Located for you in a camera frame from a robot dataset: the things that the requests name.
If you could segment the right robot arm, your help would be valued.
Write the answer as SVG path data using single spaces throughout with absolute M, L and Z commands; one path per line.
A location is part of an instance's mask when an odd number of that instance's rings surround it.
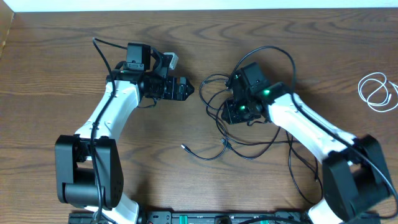
M 307 211 L 309 223 L 380 219 L 367 211 L 397 192 L 375 138 L 357 138 L 332 125 L 286 84 L 272 84 L 257 63 L 233 72 L 226 87 L 233 97 L 224 104 L 224 121 L 236 124 L 263 116 L 295 137 L 322 164 L 323 198 Z

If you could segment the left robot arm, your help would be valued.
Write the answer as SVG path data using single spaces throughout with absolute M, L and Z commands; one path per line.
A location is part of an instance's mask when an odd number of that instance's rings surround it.
M 145 223 L 139 204 L 124 193 L 117 142 L 130 114 L 143 98 L 185 101 L 194 87 L 169 75 L 178 56 L 146 44 L 129 43 L 126 58 L 108 68 L 101 101 L 73 135 L 55 142 L 57 197 L 89 214 L 75 223 Z

